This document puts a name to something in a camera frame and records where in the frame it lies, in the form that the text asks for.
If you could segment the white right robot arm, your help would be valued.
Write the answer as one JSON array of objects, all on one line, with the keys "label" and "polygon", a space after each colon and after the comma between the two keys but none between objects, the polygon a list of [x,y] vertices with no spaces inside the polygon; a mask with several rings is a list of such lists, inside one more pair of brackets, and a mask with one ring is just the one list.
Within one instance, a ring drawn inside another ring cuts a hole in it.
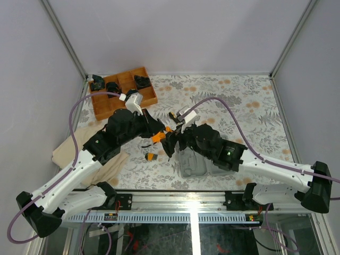
[{"label": "white right robot arm", "polygon": [[262,175],[280,182],[271,187],[249,183],[241,194],[226,192],[225,205],[229,210],[272,209],[274,203],[299,203],[309,211],[329,212],[333,182],[325,163],[285,163],[257,155],[243,144],[224,139],[207,124],[197,126],[194,120],[179,124],[161,139],[161,143],[169,157],[176,146],[179,150],[190,148],[224,171]]}]

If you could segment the orange black pliers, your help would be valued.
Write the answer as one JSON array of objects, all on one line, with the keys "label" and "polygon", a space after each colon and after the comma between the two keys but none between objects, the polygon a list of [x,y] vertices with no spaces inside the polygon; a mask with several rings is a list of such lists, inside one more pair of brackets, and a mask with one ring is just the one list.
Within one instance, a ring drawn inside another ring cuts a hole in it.
[{"label": "orange black pliers", "polygon": [[166,131],[166,134],[171,134],[175,132],[175,130],[171,129],[169,126],[165,127],[165,131]]}]

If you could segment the grey plastic tool case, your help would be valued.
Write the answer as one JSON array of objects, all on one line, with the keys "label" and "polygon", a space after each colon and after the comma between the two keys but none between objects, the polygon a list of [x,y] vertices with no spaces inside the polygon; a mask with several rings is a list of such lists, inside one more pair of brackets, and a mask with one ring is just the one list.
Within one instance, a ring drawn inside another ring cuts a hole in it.
[{"label": "grey plastic tool case", "polygon": [[178,152],[181,176],[184,179],[203,178],[205,176],[226,176],[234,174],[215,166],[211,160],[203,157],[190,148]]}]

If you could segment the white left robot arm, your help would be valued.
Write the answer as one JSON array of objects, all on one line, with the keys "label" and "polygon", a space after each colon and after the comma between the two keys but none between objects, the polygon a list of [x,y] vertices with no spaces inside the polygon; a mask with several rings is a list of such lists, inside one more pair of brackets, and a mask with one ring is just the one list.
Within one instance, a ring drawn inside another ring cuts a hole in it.
[{"label": "white left robot arm", "polygon": [[16,197],[20,213],[38,237],[51,235],[64,220],[86,209],[114,208],[117,193],[107,182],[76,195],[70,192],[117,156],[122,145],[136,137],[151,138],[165,129],[160,120],[141,108],[142,94],[122,93],[118,98],[125,102],[125,108],[117,109],[82,149],[76,148],[72,162],[41,188],[32,193],[23,191]]}]

